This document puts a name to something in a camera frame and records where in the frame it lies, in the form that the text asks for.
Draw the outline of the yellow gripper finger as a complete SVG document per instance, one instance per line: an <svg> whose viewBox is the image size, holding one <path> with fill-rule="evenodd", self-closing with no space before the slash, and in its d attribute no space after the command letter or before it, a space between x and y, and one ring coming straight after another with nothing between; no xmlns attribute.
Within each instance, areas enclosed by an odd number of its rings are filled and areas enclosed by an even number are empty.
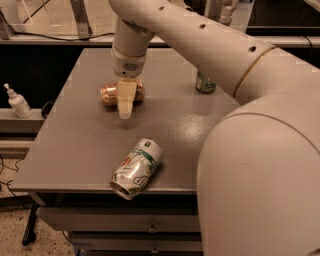
<svg viewBox="0 0 320 256"><path fill-rule="evenodd" d="M137 83L133 78L121 78L117 83L117 106L121 119L131 117L136 88Z"/></svg>

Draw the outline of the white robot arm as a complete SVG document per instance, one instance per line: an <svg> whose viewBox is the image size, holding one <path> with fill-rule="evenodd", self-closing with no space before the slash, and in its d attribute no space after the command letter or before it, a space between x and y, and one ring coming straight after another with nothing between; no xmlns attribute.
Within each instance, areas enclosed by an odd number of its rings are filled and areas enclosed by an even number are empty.
<svg viewBox="0 0 320 256"><path fill-rule="evenodd" d="M319 256L319 70L167 0L108 0L113 46L160 37L239 102L203 144L197 201L205 256Z"/></svg>

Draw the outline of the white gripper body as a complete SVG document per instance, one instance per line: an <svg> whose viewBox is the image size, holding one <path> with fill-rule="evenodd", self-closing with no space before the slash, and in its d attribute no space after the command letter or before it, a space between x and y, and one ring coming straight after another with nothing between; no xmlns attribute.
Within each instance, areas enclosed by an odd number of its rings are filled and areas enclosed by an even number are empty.
<svg viewBox="0 0 320 256"><path fill-rule="evenodd" d="M115 47L111 49L111 67L118 77L138 77L143 70L146 56L129 57L120 53Z"/></svg>

